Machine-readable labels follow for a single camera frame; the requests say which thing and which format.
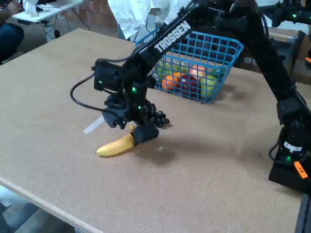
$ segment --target white tape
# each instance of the white tape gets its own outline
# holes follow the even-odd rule
[[[94,121],[92,124],[90,124],[85,130],[83,130],[84,133],[89,134],[96,130],[103,122],[104,117],[100,116],[96,121]]]
[[[287,149],[290,149],[290,150],[293,150],[293,151],[302,151],[302,147],[295,147],[295,146],[289,144],[288,142],[284,142],[284,146]]]

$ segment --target yellow banana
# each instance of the yellow banana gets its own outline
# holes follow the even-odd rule
[[[130,127],[131,132],[135,129],[135,126]],[[116,156],[126,150],[131,149],[135,145],[134,137],[129,133],[128,135],[120,138],[114,142],[108,143],[100,147],[96,153],[100,157],[111,157]]]

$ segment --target wire basket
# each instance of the wire basket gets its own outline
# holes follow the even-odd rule
[[[136,43],[151,40],[157,29]],[[203,103],[212,102],[243,50],[239,41],[192,32],[164,55],[151,71],[156,89]]]

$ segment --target person's hand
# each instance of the person's hand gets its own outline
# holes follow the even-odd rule
[[[11,15],[15,15],[22,10],[22,6],[19,3],[10,2],[7,9],[10,11]]]

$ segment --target table edge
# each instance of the table edge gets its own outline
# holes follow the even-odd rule
[[[70,224],[71,226],[84,231],[85,233],[103,233],[98,229],[92,227],[91,225],[77,219],[76,217],[68,214],[67,212],[59,209],[58,207],[48,203],[47,201],[37,197],[31,192],[13,184],[7,179],[0,177],[0,185],[7,188],[8,190],[24,197],[26,200],[31,202],[32,204],[38,206],[39,208],[45,210],[46,212],[54,215],[55,217],[61,219],[62,221]]]

